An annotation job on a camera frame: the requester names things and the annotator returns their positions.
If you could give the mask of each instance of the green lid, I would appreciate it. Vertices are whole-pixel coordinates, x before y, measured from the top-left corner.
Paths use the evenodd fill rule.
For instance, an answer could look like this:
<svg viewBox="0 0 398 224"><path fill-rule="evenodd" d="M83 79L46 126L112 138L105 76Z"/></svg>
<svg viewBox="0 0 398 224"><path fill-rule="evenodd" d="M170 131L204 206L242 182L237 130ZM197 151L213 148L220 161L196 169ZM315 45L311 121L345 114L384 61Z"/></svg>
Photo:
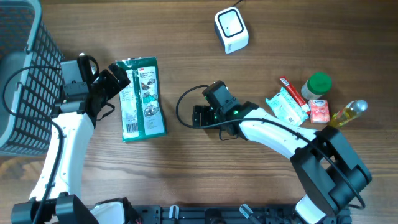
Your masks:
<svg viewBox="0 0 398 224"><path fill-rule="evenodd" d="M331 79L326 73L317 72L308 80L307 87L313 94L323 95L330 90Z"/></svg>

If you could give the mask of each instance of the plastic basket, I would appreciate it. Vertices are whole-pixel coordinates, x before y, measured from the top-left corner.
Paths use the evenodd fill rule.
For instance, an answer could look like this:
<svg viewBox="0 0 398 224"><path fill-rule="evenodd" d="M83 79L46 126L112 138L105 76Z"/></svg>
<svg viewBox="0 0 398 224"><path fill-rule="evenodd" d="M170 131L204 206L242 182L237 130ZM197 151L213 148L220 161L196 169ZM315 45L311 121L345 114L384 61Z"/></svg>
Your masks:
<svg viewBox="0 0 398 224"><path fill-rule="evenodd" d="M60 68L63 58L42 22L38 1L0 0L0 90L16 70L31 65ZM25 86L23 91L17 82ZM7 86L6 103L18 114L49 118L62 84L60 70L25 70ZM15 118L2 106L0 122L0 154L35 156L47 152L52 132L49 122Z"/></svg>

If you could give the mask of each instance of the blue snack bag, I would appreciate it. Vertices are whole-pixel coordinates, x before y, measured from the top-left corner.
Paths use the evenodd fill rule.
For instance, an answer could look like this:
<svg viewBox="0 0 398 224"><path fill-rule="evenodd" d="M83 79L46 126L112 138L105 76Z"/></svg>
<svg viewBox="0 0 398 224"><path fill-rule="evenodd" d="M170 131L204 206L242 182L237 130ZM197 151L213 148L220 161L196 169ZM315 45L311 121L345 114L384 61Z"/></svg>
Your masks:
<svg viewBox="0 0 398 224"><path fill-rule="evenodd" d="M308 114L306 114L283 87L272 99L266 99L266 103L271 107L278 119L288 122L289 124L299 126L309 118Z"/></svg>

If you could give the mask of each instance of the wooden surface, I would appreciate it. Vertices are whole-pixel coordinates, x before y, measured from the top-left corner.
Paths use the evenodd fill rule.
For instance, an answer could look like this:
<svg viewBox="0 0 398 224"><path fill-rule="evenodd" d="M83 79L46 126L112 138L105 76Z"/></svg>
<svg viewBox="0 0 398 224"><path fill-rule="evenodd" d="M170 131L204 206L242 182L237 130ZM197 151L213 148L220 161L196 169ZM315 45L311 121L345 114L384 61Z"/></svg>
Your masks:
<svg viewBox="0 0 398 224"><path fill-rule="evenodd" d="M331 113L365 99L365 115L341 129L370 169L355 223L398 223L398 3L394 1L255 1L239 6L249 31L246 48L226 55L214 32L215 14L231 1L116 1L62 4L43 0L43 20L64 52L94 56L102 69L115 60L157 56L167 135L121 141L116 112L99 122L88 147L81 199L87 205L128 197L135 205L265 205L294 203L304 191L290 162L243 140L183 127L175 104L187 89L223 80L240 102L271 113L264 99L286 75L297 89L314 72L328 73ZM201 91L180 108L190 121ZM322 129L322 124L305 127ZM44 157L0 157L0 223L26 202Z"/></svg>

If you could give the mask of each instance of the bottle of oil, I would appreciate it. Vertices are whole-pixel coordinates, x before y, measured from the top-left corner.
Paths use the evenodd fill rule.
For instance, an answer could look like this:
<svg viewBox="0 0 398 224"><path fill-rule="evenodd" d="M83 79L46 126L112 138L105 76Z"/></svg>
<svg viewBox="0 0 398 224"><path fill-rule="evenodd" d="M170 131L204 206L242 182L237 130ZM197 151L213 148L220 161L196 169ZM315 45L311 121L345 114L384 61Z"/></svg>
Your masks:
<svg viewBox="0 0 398 224"><path fill-rule="evenodd" d="M335 128L341 127L349 121L361 116L367 108L368 103L364 100L352 101L345 108L333 115L329 125Z"/></svg>

